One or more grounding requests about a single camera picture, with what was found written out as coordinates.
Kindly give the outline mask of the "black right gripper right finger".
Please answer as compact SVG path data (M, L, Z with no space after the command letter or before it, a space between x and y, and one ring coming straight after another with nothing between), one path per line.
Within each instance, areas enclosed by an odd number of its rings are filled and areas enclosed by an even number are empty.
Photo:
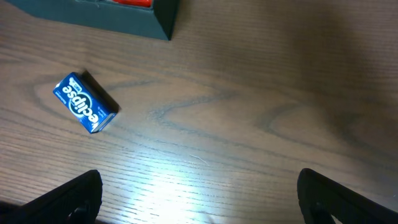
M335 220L397 224L397 212L308 168L299 174L297 195L306 224L334 224Z

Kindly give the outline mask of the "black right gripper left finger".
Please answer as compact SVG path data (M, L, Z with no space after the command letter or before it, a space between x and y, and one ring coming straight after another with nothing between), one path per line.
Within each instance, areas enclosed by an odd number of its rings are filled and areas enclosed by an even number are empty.
M103 183L89 170L20 207L1 205L1 223L94 223L102 204Z

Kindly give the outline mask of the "dark green box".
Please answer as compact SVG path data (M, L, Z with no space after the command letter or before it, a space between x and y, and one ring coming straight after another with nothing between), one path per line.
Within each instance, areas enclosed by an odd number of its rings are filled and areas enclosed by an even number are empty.
M7 0L31 16L97 29L170 40L179 0L152 1L149 7L115 1Z

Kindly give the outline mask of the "red snack bag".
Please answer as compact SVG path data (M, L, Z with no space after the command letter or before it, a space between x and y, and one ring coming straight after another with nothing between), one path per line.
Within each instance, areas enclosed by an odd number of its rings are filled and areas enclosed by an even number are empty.
M151 7L152 0L112 0L118 4L139 6L139 7Z

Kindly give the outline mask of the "blue Eclipse mint tin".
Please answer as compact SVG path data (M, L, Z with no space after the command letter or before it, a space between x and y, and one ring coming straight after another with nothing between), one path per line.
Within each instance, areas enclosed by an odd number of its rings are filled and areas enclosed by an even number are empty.
M53 94L90 134L102 131L120 110L87 71L68 74L55 85Z

